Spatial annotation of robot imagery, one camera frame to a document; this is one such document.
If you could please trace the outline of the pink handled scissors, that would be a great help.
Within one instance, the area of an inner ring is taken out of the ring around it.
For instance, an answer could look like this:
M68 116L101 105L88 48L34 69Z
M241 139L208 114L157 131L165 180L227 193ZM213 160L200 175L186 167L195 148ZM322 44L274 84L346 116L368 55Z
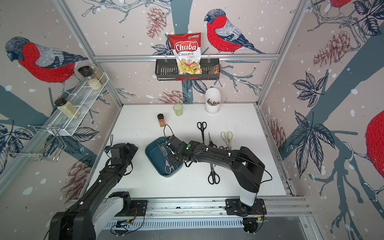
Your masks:
M162 151L164 157L165 157L165 172L167 175L171 174L175 168L173 166L173 164L171 163L170 159L169 159L169 155L168 155L168 152L165 148L164 145L160 145L160 150Z

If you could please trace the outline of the small grey scissors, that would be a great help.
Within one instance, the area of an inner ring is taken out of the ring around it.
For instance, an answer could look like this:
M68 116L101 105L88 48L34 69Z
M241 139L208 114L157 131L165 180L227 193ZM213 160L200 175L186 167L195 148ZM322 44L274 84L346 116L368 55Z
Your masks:
M215 145L212 141L211 135L209 134L209 147L217 148L217 145Z

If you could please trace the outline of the black scissors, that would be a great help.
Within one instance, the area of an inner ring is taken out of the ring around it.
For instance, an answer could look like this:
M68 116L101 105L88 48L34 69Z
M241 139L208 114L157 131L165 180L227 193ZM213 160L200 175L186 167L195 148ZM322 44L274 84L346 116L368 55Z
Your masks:
M202 142L205 143L205 129L207 128L207 123L206 122L197 122L197 127L201 131L202 135Z
M220 176L215 172L214 165L210 164L210 174L208 176L208 182L211 185L217 185L220 183Z

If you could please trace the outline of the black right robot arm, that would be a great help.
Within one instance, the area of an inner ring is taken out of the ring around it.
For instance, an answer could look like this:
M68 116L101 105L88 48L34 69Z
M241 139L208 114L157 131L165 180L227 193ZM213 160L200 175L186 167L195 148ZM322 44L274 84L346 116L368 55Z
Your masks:
M243 188L241 203L249 207L254 205L265 165L249 148L242 146L239 150L224 150L196 141L185 143L174 135L167 137L166 147L172 153L173 164L208 163L232 171Z

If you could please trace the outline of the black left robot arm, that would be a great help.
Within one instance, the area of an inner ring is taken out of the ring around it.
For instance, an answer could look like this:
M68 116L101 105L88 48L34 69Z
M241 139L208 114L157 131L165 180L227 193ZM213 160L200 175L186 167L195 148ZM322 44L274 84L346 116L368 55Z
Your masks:
M44 238L49 240L95 240L95 213L122 177L128 175L127 167L138 151L133 144L116 144L110 149L111 157L100 171L97 180L84 195L65 212L56 213Z

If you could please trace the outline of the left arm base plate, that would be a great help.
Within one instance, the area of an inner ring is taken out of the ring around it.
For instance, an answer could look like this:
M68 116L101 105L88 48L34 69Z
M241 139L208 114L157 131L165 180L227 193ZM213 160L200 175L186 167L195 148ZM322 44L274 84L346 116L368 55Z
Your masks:
M117 213L116 217L144 217L147 212L148 200L131 200L128 207L124 206L123 209Z

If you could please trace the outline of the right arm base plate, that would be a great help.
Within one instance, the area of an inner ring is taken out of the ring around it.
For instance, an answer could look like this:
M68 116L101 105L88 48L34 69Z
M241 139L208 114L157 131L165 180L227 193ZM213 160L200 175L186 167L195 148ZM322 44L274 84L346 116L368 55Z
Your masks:
M242 203L240 199L226 199L224 209L229 216L247 217L250 215L264 216L267 214L264 200L257 197L252 206Z

